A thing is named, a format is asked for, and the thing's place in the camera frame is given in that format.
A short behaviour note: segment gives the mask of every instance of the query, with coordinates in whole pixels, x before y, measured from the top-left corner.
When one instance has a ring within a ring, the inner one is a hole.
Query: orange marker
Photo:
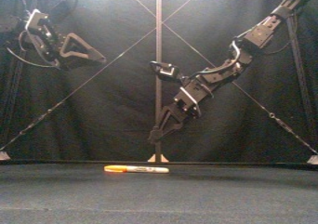
[[[107,165],[104,166],[106,172],[117,172],[117,173],[126,173],[126,172],[137,172],[137,173],[159,173],[165,174],[169,173],[167,168],[162,167],[145,167],[145,166],[130,166],[130,165]]]

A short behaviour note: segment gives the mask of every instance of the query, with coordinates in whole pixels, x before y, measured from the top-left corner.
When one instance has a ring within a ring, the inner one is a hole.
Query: black cable
[[[68,12],[62,16],[62,18],[59,19],[59,22],[62,22],[76,10],[78,8],[78,4],[79,4],[79,0],[75,0],[75,3],[71,7],[71,9],[68,10]]]

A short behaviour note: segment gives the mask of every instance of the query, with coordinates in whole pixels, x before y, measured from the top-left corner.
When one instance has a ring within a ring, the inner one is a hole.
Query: black robotic arm
[[[250,65],[254,56],[270,44],[274,33],[297,9],[309,0],[284,0],[270,16],[247,32],[239,35],[230,46],[230,57],[221,67],[207,68],[185,77],[179,68],[171,64],[153,61],[150,66],[162,80],[178,82],[182,87],[174,102],[161,112],[158,123],[150,132],[150,143],[159,140],[183,127],[187,118],[202,116],[199,102],[213,92],[231,82]]]

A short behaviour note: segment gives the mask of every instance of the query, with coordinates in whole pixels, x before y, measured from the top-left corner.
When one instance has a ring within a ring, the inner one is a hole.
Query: wire
[[[7,47],[7,51],[10,52],[10,54],[18,59],[20,60],[23,63],[28,64],[28,65],[32,65],[32,66],[36,66],[36,67],[42,67],[42,68],[56,68],[55,66],[51,66],[51,65],[43,65],[43,64],[36,64],[34,62],[30,62],[27,61],[26,59],[23,59],[20,56],[18,56],[15,54],[15,52]]]
[[[75,0],[75,3],[74,3],[74,5],[72,5],[71,9],[70,9],[68,12],[62,16],[62,18],[59,19],[59,22],[62,22],[62,21],[67,18],[67,16],[70,16],[70,15],[75,12],[75,10],[76,10],[76,8],[78,8],[78,4],[79,4],[79,0]]]

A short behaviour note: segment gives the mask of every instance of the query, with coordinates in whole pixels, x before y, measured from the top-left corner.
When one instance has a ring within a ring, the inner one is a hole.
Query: gray carpet
[[[317,171],[2,165],[0,223],[317,223]]]

